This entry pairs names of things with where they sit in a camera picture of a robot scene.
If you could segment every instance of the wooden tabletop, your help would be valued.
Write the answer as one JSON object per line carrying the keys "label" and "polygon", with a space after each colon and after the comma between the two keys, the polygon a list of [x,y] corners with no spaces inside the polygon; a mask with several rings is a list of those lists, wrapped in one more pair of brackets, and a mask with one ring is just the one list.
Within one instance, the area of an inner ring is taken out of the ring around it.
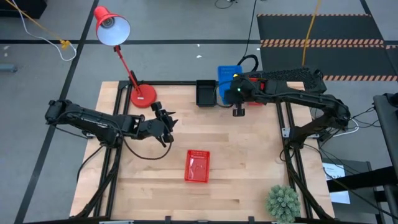
{"label": "wooden tabletop", "polygon": [[[303,88],[302,83],[288,83],[288,86]],[[103,82],[96,110],[113,112],[117,87],[117,82]],[[111,218],[164,220],[171,215],[172,220],[246,221],[248,216],[254,216],[256,221],[274,220],[266,212],[265,198],[272,186],[289,184],[286,166],[279,159],[282,138],[275,104],[246,106],[246,115],[236,118],[232,109],[199,108],[195,104],[195,86],[155,86],[155,89],[163,108],[176,111],[172,115],[178,119],[173,132],[175,141],[169,154],[158,161],[139,159],[123,146]],[[289,127],[285,106],[282,108],[285,125]],[[292,105],[292,110],[296,125],[311,122],[308,107]],[[150,108],[133,105],[129,114],[155,117]],[[166,150],[154,138],[126,140],[142,156],[157,157]],[[315,140],[308,139],[306,144],[318,147]],[[85,158],[97,148],[98,141],[89,140]],[[207,184],[184,181],[189,149],[210,151]],[[80,212],[98,188],[103,159],[104,150],[81,171],[71,215]],[[334,216],[319,153],[304,147],[302,160],[309,191]],[[297,192],[302,201],[299,188]],[[101,214],[107,198],[108,191],[104,194]],[[303,203],[301,214],[305,217]]]}

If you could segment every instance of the yellow cable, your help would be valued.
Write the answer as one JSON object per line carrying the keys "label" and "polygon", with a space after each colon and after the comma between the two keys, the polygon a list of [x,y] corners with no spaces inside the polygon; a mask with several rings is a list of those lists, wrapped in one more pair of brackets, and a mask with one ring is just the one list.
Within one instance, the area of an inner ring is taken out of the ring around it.
{"label": "yellow cable", "polygon": [[12,7],[14,7],[15,9],[17,9],[19,12],[21,12],[24,16],[26,16],[29,20],[31,20],[34,24],[36,24],[38,27],[40,27],[42,30],[48,32],[50,35],[52,35],[53,37],[55,37],[56,39],[58,39],[60,41],[60,43],[62,44],[62,48],[65,49],[70,45],[69,40],[62,40],[62,38],[57,35],[56,33],[53,33],[51,31],[49,31],[47,28],[45,28],[44,26],[40,25],[38,22],[36,22],[34,19],[32,19],[30,16],[28,16],[24,11],[20,10],[18,8],[18,6],[14,5],[12,2],[10,2],[9,0],[6,0],[6,2],[8,2],[8,4],[10,4]]}
{"label": "yellow cable", "polygon": [[305,51],[307,50],[308,38],[310,37],[312,25],[313,25],[313,22],[315,21],[315,16],[317,16],[317,13],[318,13],[318,9],[319,9],[320,4],[321,4],[321,0],[318,0],[317,7],[315,8],[315,12],[314,12],[313,15],[312,15],[312,20],[311,20],[311,23],[310,23],[310,27],[308,28],[307,36],[306,36],[306,38],[305,38],[304,50],[303,50],[303,60],[302,60],[302,63],[301,63],[302,66],[304,66],[304,64],[305,64]]}

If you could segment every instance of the lamp base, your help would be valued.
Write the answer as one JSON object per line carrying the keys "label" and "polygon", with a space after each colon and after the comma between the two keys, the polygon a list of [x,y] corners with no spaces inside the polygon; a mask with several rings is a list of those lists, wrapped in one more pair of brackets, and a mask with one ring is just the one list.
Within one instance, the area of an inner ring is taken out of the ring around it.
{"label": "lamp base", "polygon": [[141,94],[138,95],[137,88],[135,88],[130,95],[131,103],[138,108],[148,108],[151,104],[155,103],[156,100],[156,91],[154,87],[142,84],[139,85],[138,88],[141,91]]}

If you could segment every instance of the orange striped tape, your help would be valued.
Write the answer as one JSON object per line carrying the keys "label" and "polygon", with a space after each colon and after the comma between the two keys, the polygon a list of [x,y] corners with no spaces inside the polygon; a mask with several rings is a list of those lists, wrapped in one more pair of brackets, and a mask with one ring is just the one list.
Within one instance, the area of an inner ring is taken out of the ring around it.
{"label": "orange striped tape", "polygon": [[[304,39],[266,39],[261,47],[304,47]],[[307,47],[384,47],[379,39],[309,39]]]}
{"label": "orange striped tape", "polygon": [[397,81],[396,75],[324,75],[324,81]]}
{"label": "orange striped tape", "polygon": [[[257,14],[260,16],[312,16],[313,14]],[[317,16],[369,16],[369,14],[317,14]]]}
{"label": "orange striped tape", "polygon": [[397,48],[397,47],[398,47],[398,45],[387,45],[386,49],[394,49],[394,48]]}

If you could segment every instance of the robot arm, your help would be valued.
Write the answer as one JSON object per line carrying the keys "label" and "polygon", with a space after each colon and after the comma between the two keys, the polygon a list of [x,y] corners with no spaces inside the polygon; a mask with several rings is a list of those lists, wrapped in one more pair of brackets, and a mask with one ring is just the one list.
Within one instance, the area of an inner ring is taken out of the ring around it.
{"label": "robot arm", "polygon": [[83,108],[69,100],[52,100],[49,105],[45,114],[47,124],[70,124],[95,135],[106,147],[120,146],[122,136],[137,140],[153,136],[163,147],[174,141],[171,132],[178,120],[173,121],[169,115],[174,112],[162,110],[160,102],[151,105],[156,118],[147,121],[144,115],[110,115]]}
{"label": "robot arm", "polygon": [[247,75],[235,74],[231,88],[225,91],[225,98],[229,104],[235,104],[233,116],[244,116],[242,108],[244,102],[267,103],[290,102],[298,105],[318,108],[323,115],[302,127],[291,127],[289,144],[292,147],[303,148],[307,137],[326,128],[341,129],[348,125],[351,117],[348,107],[333,95],[307,92],[289,88],[285,81],[257,80],[252,81]]}

